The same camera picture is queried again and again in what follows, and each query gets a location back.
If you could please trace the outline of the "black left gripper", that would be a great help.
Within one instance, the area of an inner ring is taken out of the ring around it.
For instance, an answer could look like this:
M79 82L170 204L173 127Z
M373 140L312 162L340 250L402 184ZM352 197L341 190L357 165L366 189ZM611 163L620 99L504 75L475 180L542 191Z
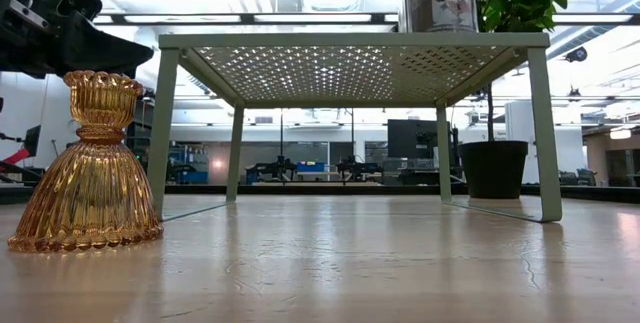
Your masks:
M134 78L153 57L151 48L98 30L73 12L66 21L65 61L62 1L0 0L0 71L43 77L92 70Z

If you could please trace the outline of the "amber glass candle holder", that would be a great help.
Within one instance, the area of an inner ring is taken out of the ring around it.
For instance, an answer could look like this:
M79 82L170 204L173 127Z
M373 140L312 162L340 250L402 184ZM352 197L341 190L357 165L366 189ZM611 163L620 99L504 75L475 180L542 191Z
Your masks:
M45 172L9 248L59 252L160 238L146 173L124 143L143 86L126 75L94 71L68 72L63 80L79 140Z

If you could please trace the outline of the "small black side monitor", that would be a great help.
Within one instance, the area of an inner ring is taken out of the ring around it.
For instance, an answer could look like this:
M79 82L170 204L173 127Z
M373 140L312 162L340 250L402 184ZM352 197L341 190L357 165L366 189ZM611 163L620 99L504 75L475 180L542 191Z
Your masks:
M29 157L35 157L37 155L40 132L40 125L29 128L26 131L25 138L23 139L23 146L27 150Z

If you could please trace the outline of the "red padded bar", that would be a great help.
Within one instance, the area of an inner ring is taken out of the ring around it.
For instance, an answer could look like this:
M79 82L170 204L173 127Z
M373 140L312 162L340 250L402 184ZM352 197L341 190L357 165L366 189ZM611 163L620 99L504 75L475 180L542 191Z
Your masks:
M20 161L29 158L31 156L30 152L26 148L21 148L16 153L10 155L9 157L2 160L3 163L15 165Z

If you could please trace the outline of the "blue cabinet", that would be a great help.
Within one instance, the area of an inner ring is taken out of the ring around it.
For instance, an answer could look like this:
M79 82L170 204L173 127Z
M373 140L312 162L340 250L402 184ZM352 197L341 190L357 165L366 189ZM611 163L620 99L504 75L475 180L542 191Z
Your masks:
M203 146L171 146L166 181L176 185L206 185L209 182L209 156Z

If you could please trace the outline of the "black background robot station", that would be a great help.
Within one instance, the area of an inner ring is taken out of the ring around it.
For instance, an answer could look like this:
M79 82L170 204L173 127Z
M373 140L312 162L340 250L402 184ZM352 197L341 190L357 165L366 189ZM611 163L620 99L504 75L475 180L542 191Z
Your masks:
M274 162L256 163L245 168L245 181L247 185L264 182L263 175L270 175L276 182L289 182L297 171L297 165L289 158L279 155Z
M342 158L336 169L344 183L374 182L383 175L383 168L378 163L358 162L355 156Z

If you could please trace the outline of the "green perforated metal shelf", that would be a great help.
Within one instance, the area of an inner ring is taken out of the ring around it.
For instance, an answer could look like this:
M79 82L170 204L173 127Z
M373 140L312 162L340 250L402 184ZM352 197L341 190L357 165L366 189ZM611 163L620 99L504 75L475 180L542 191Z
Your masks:
M234 110L226 199L238 191L248 109L432 108L437 113L440 197L453 200L449 107L526 64L540 182L540 221L562 218L543 33L249 33L163 35L148 178L161 210L177 72L184 69Z

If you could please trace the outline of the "black background monitor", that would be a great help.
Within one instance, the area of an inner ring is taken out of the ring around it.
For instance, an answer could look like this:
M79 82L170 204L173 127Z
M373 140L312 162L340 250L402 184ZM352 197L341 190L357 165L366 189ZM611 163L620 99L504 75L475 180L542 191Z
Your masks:
M431 159L437 146L437 122L389 120L387 143L391 158Z

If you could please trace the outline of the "black plant pot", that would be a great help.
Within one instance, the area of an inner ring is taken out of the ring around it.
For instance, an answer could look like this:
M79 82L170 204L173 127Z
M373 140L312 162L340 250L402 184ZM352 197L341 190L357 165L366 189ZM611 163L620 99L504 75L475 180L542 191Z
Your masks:
M458 153L471 198L517 199L520 196L527 142L471 142L459 145Z

